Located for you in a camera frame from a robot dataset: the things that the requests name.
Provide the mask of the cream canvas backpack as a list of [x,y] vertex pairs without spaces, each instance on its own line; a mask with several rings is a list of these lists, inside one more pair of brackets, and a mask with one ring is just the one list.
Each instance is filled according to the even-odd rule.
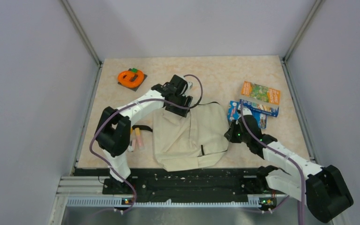
[[159,109],[151,115],[152,134],[143,150],[127,153],[131,168],[163,168],[168,172],[214,166],[227,152],[228,120],[217,102],[202,103],[181,117]]

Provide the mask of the pink orange highlighter pen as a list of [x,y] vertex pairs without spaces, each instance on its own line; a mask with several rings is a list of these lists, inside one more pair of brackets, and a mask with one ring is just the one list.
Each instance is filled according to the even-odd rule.
[[141,136],[141,130],[140,128],[135,128],[135,136],[136,136],[136,142],[138,144],[138,148],[139,149],[143,149],[144,148],[144,145],[143,145],[143,139],[142,139],[142,136]]

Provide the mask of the pink white correction tape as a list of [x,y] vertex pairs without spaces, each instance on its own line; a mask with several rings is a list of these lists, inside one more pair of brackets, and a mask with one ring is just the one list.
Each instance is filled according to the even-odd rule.
[[128,148],[127,148],[127,151],[129,152],[133,152],[136,148],[136,140],[131,140],[129,142],[129,145],[128,145]]

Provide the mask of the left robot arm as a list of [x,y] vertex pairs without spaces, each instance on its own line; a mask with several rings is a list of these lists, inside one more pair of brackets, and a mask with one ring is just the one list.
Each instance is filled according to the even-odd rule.
[[132,126],[150,113],[165,109],[175,115],[186,117],[192,103],[188,91],[193,84],[183,76],[174,75],[165,84],[156,84],[144,95],[127,105],[103,110],[97,129],[90,143],[97,142],[105,153],[103,159],[110,169],[110,175],[115,179],[113,186],[121,194],[130,191],[132,182],[127,162]]

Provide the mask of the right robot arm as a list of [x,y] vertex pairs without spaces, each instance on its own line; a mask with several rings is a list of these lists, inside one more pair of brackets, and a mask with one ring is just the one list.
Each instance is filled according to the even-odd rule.
[[273,189],[285,193],[322,223],[353,206],[353,197],[337,167],[316,164],[287,149],[277,138],[262,133],[252,115],[231,121],[224,136],[231,143],[245,143],[253,154],[272,163],[258,168],[256,187],[260,192]]

